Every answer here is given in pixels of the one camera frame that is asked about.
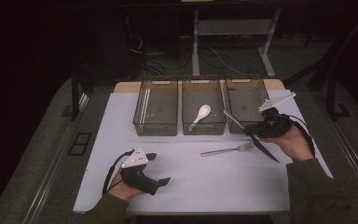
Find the person's left hand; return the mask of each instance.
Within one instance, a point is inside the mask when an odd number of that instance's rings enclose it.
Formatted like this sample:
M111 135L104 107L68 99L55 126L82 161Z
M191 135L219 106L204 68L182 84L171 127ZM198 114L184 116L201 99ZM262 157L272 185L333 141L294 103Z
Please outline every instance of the person's left hand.
M143 191L130 187L124 183L120 172L121 167L110 183L110 189L107 191L108 194L114 195L124 201L129 201L131 198L144 193Z

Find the hand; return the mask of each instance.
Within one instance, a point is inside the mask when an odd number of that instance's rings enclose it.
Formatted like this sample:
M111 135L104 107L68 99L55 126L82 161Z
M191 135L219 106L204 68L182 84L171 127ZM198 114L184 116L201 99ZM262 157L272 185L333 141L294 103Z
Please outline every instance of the hand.
M124 183L120 173L121 167L115 177L113 177L110 189L107 191L108 194L114 195L124 201L129 201L131 198L144 193L143 191L130 187Z
M268 143L275 143L281 148L284 154L292 158L293 161L306 161L314 158L310 152L310 146L295 125L292 125L284 136L262 138L261 140Z

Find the spoon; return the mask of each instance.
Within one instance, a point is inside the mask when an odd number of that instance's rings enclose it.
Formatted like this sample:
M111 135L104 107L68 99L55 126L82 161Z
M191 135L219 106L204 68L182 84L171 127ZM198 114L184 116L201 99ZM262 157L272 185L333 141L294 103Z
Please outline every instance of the spoon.
M220 153L224 153L224 152L229 152L229 151L239 151L239 152L244 152L247 151L249 148L254 147L254 143L253 142L248 142L244 145L240 145L236 148L228 148L228 149L222 149L222 150L216 150L216 151L209 151L209 152L202 152L201 153L201 157L206 157L206 156L212 156L212 155L216 155L216 154L220 154Z
M193 121L193 123L188 127L188 131L193 131L194 127L196 126L196 123L200 121L200 119L204 119L211 113L211 107L209 105L203 105L200 107L199 114L197 115L197 118Z

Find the handle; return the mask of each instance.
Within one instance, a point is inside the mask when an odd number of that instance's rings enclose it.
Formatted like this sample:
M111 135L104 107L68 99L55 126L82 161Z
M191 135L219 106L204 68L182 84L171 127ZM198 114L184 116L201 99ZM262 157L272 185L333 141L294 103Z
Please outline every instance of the handle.
M222 150L216 150L216 151L210 151L210 152L202 152L201 157L207 157L212 155L217 155L224 152L234 151L237 150L236 148L228 148L228 149L222 149Z

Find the floor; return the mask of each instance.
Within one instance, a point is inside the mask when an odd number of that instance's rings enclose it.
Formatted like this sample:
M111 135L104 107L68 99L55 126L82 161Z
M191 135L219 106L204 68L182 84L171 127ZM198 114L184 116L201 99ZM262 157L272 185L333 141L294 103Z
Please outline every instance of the floor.
M191 43L182 37L180 57L150 49L140 61L140 75L191 75ZM260 73L265 75L256 48L262 38L235 36L200 41L202 74ZM286 80L321 59L330 43L310 43L306 38L274 39L268 52L276 77ZM358 218L358 104L346 89L337 86L337 103L344 104L349 118L332 121L325 113L326 88L309 91L311 75L286 86L296 93L296 102L334 178L348 193L351 210ZM72 211L88 158L92 151L104 105L114 87L97 87L82 101L81 111L71 121L70 80L63 83L51 101L19 166L0 199L0 223L77 223ZM76 133L92 133L84 156L69 156ZM270 216L275 224L290 223L287 213Z

